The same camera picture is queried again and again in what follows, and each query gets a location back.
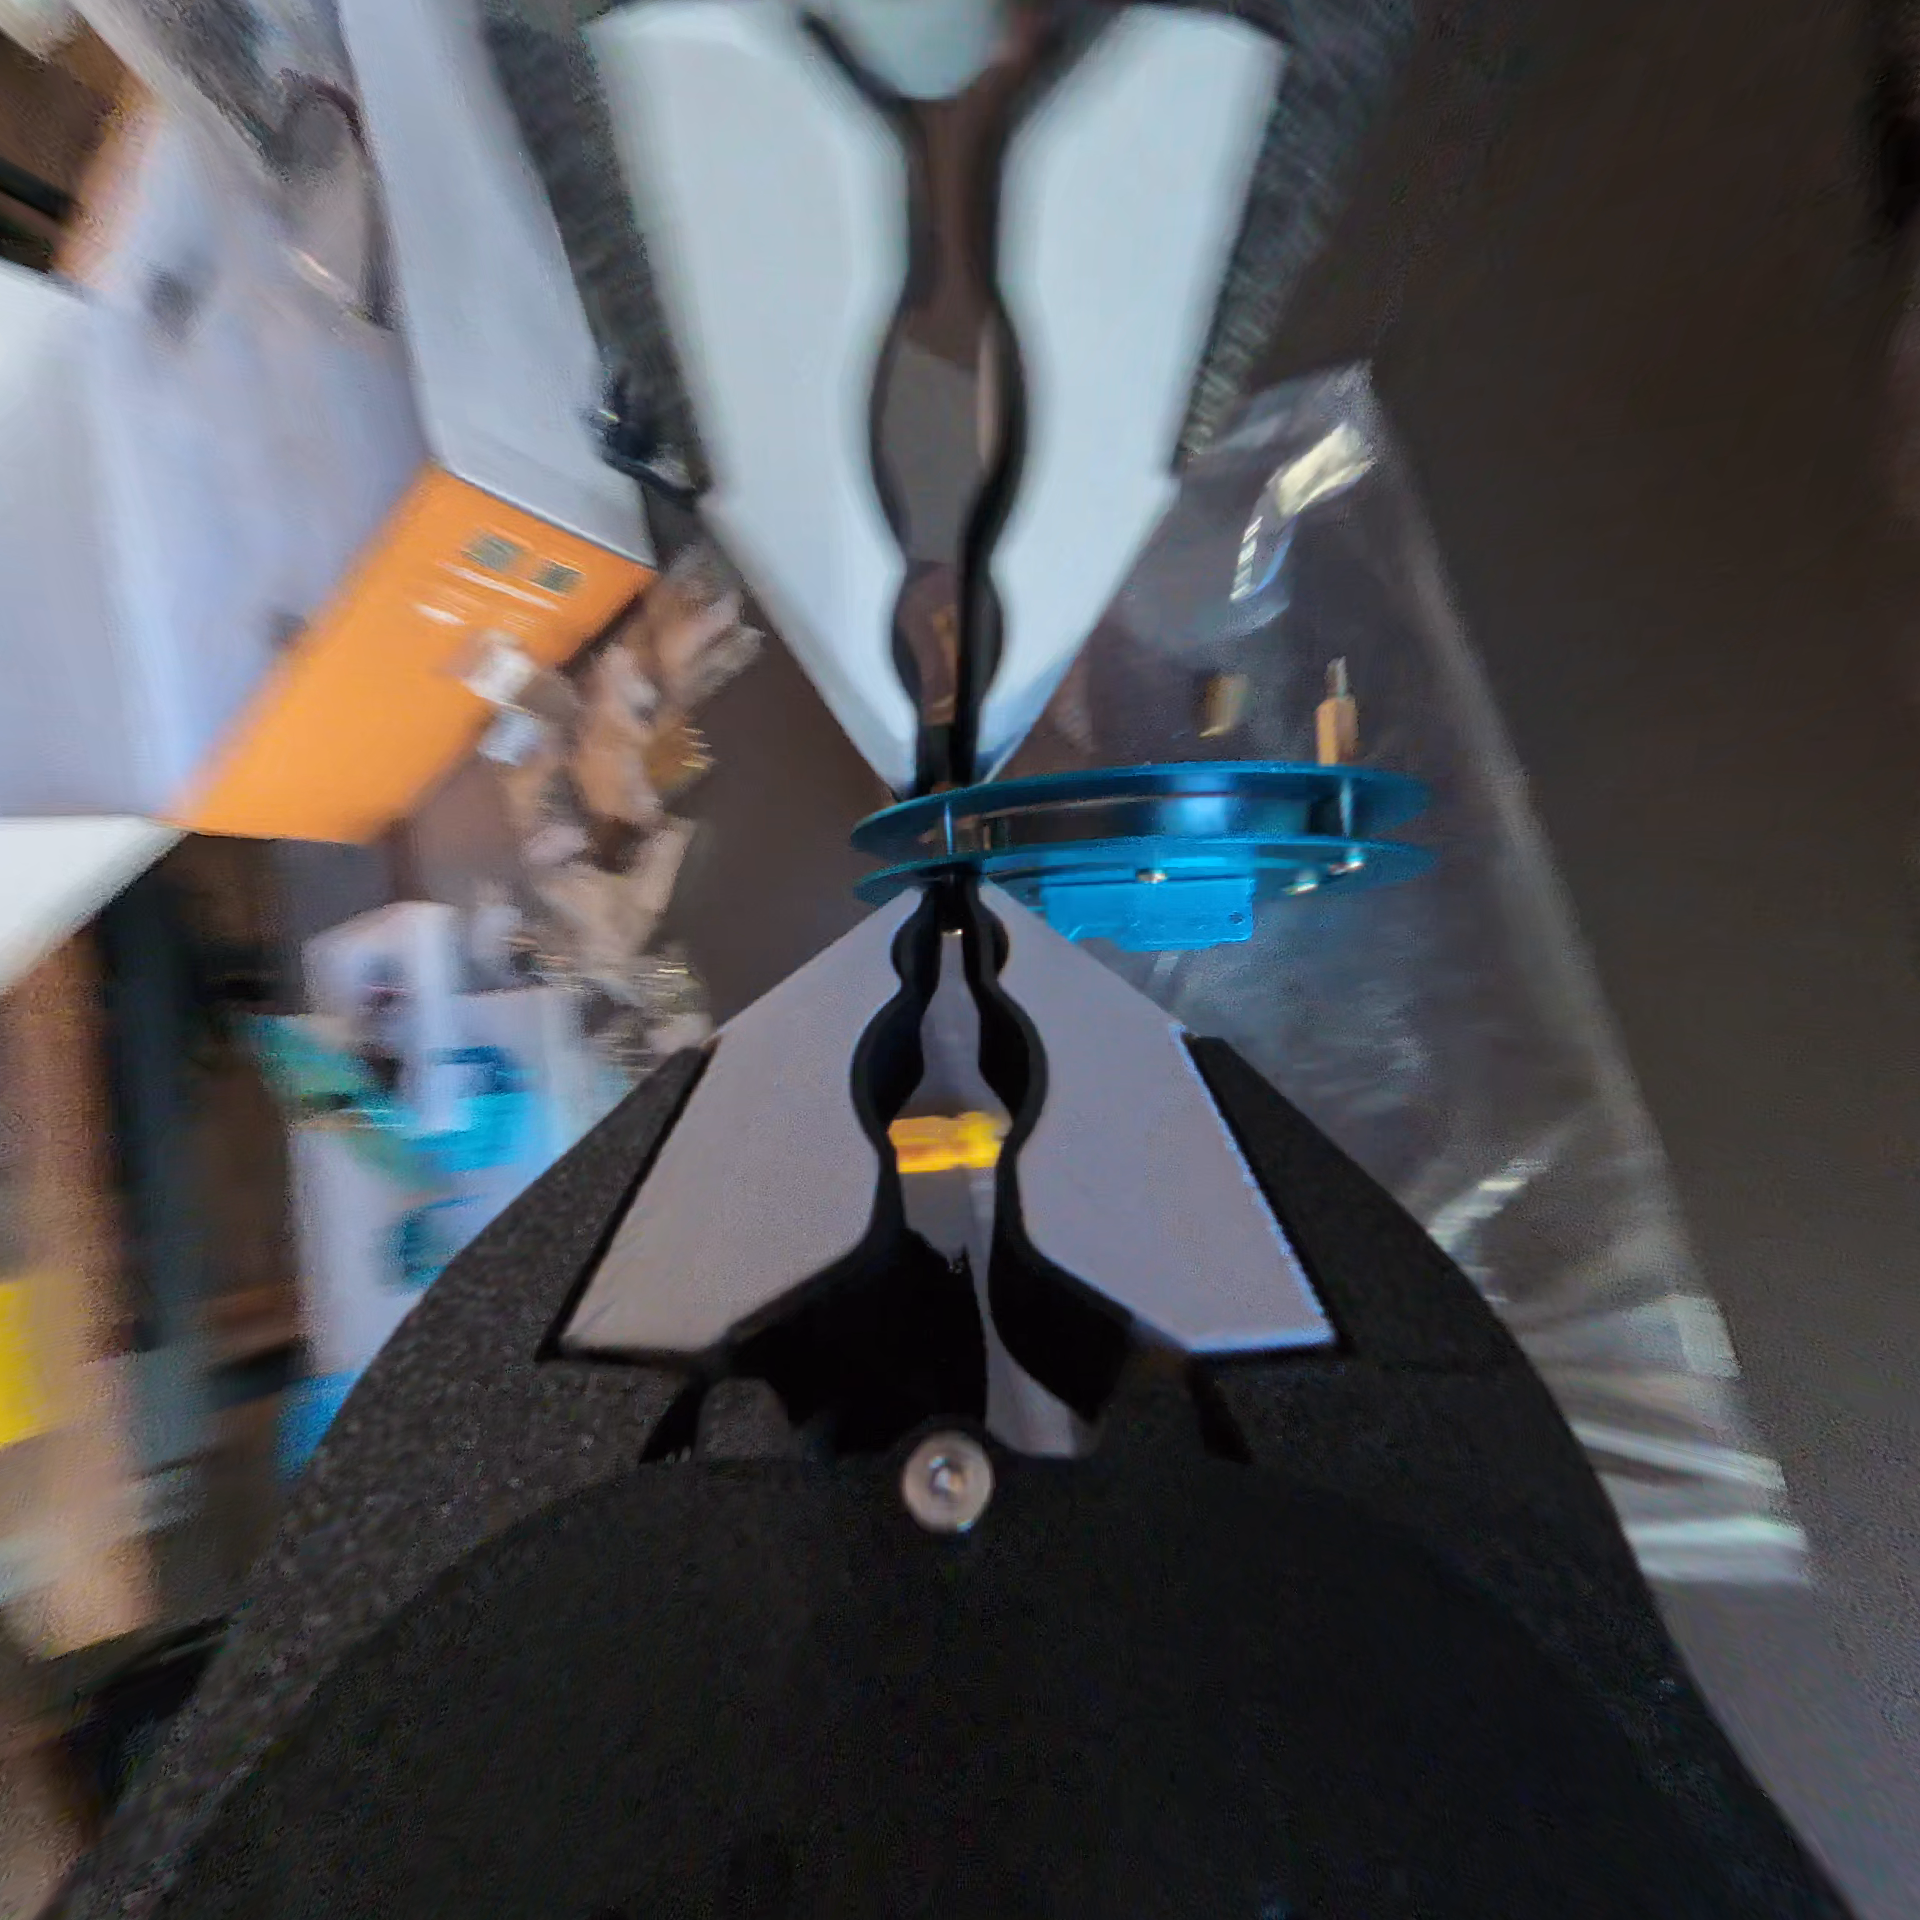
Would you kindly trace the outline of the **pile of small parts bags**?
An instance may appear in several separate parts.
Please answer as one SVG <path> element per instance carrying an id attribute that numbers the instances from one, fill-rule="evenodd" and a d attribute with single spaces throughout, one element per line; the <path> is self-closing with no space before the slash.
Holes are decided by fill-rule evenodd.
<path id="1" fill-rule="evenodd" d="M 629 1080 L 711 1028 L 703 983 L 662 928 L 699 836 L 681 803 L 713 768 L 702 714 L 759 652 L 737 570 L 699 539 L 509 712 L 524 740 L 497 784 L 516 957 Z"/>

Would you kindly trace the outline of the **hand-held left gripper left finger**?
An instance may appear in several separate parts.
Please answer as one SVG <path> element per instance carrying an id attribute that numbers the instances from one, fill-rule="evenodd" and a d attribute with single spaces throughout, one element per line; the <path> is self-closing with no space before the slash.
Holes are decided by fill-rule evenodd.
<path id="1" fill-rule="evenodd" d="M 898 896 L 725 1023 L 559 1347 L 706 1360 L 898 1228 L 889 1125 L 925 1072 L 939 911 Z"/>

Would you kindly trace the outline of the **orange and white box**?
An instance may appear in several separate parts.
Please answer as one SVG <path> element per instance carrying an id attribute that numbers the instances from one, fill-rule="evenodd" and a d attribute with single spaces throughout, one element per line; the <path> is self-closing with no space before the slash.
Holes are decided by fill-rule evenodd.
<path id="1" fill-rule="evenodd" d="M 482 5 L 5 5 L 118 80 L 5 261 L 5 823 L 350 843 L 654 572 Z"/>

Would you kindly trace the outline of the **clear plastic bag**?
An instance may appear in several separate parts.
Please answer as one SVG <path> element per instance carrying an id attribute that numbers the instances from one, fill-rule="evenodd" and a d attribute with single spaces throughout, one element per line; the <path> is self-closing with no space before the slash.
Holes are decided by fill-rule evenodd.
<path id="1" fill-rule="evenodd" d="M 1481 1288 L 1657 1584 L 1805 1587 L 1786 1472 L 1365 363 L 1263 391 L 1188 468 L 1017 771 L 1308 761 L 1332 663 L 1359 767 L 1429 792 L 1402 834 L 1433 869 L 1262 904 L 1237 947 L 1094 952 L 1230 1040 Z M 1214 672 L 1252 697 L 1204 740 Z"/>

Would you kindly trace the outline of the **yellow plastic bin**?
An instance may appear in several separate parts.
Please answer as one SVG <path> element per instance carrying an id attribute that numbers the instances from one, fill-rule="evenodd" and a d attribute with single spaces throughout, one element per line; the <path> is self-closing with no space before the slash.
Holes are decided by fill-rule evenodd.
<path id="1" fill-rule="evenodd" d="M 84 1411 L 84 1357 L 55 1274 L 27 1264 L 2 1277 L 2 1450 L 60 1434 Z"/>

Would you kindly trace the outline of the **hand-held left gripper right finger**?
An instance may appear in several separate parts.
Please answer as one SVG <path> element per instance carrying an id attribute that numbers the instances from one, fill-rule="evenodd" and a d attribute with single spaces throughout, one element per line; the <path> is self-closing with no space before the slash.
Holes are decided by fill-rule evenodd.
<path id="1" fill-rule="evenodd" d="M 1015 1248 L 1193 1357 L 1326 1353 L 1305 1264 L 1225 1122 L 1186 1028 L 982 883 L 979 1007 L 1011 1027 L 1001 1154 Z"/>

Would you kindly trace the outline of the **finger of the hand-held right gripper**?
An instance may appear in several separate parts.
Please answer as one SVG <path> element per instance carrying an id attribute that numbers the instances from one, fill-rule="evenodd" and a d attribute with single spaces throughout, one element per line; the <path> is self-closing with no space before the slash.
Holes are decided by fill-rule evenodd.
<path id="1" fill-rule="evenodd" d="M 1212 7 L 1100 9 L 999 152 L 1005 452 L 969 562 L 973 771 L 1038 725 L 1177 497 L 1175 459 L 1289 55 Z"/>
<path id="2" fill-rule="evenodd" d="M 703 527 L 900 794 L 921 708 L 875 452 L 915 266 L 897 106 L 798 5 L 627 5 L 589 25 L 589 52 L 699 433 Z"/>

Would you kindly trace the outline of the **grey desk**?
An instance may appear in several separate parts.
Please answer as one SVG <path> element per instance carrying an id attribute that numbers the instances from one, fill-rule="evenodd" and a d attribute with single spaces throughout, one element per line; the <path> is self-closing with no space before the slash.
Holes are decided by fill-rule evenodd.
<path id="1" fill-rule="evenodd" d="M 939 881 L 898 1117 L 993 1113 L 997 1165 L 897 1171 L 897 1233 L 718 1356 L 570 1356 L 716 1036 L 667 1058 L 363 1371 L 70 1913 L 1915 1916 L 1875 51 L 1858 5 L 1404 5 L 1217 436 L 1371 371 L 1809 1584 L 1657 1584 L 1481 1288 L 1103 941 L 1335 1345 L 1193 1357 L 1019 1253 Z"/>

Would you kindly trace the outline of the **blue round turntable base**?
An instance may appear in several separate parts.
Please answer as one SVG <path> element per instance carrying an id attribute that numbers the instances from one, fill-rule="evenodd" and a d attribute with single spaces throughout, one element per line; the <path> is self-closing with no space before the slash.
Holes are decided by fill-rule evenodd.
<path id="1" fill-rule="evenodd" d="M 1402 829 L 1422 783 L 1363 767 L 1188 760 L 969 784 L 852 829 L 885 905 L 939 881 L 1001 890 L 1068 941 L 1126 953 L 1245 944 L 1262 904 L 1418 881 L 1436 853 Z"/>

